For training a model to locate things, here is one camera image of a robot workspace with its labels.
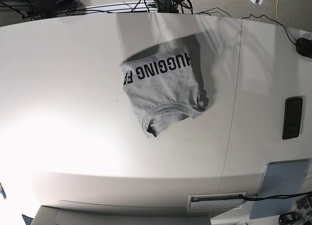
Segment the grey T-shirt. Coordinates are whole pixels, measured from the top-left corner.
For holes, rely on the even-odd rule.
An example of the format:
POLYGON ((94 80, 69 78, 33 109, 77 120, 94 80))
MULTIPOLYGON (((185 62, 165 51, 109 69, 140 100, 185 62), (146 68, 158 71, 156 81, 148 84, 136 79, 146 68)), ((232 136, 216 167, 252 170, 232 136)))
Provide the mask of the grey T-shirt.
POLYGON ((147 137, 195 119, 209 106, 195 35, 157 44, 120 64, 123 90, 147 137))

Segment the black smartphone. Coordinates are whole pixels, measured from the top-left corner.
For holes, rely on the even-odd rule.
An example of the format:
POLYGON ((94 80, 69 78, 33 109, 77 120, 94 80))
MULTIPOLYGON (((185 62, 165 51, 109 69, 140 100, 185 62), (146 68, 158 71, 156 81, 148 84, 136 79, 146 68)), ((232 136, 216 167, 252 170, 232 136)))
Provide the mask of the black smartphone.
POLYGON ((290 97, 285 101, 282 139, 297 138, 300 133, 303 98, 290 97))

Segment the blue-grey tablet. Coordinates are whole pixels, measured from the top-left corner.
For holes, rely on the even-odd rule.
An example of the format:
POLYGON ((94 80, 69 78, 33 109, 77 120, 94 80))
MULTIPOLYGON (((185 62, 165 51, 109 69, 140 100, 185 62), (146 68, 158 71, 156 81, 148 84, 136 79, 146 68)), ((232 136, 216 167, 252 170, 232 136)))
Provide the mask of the blue-grey tablet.
MULTIPOLYGON (((297 194, 305 178, 309 159, 271 162, 267 164, 258 197, 297 194)), ((268 199, 255 202, 249 219, 260 219, 287 213, 294 199, 268 199)))

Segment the black computer mouse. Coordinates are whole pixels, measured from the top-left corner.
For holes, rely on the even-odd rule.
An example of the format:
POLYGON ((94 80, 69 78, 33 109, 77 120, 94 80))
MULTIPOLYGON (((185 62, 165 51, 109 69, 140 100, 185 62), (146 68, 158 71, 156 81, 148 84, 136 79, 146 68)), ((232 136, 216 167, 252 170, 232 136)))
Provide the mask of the black computer mouse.
POLYGON ((298 54, 312 58, 312 40, 301 37, 296 41, 295 46, 298 54))

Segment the blue orange pen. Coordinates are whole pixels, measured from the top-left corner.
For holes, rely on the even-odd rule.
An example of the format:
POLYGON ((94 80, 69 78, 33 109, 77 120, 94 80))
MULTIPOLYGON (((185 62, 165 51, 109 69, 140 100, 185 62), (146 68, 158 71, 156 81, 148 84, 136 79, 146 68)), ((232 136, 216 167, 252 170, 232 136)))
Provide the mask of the blue orange pen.
POLYGON ((1 184, 0 184, 0 194, 3 196, 3 199, 6 200, 7 197, 6 197, 5 191, 4 191, 4 189, 3 189, 1 184))

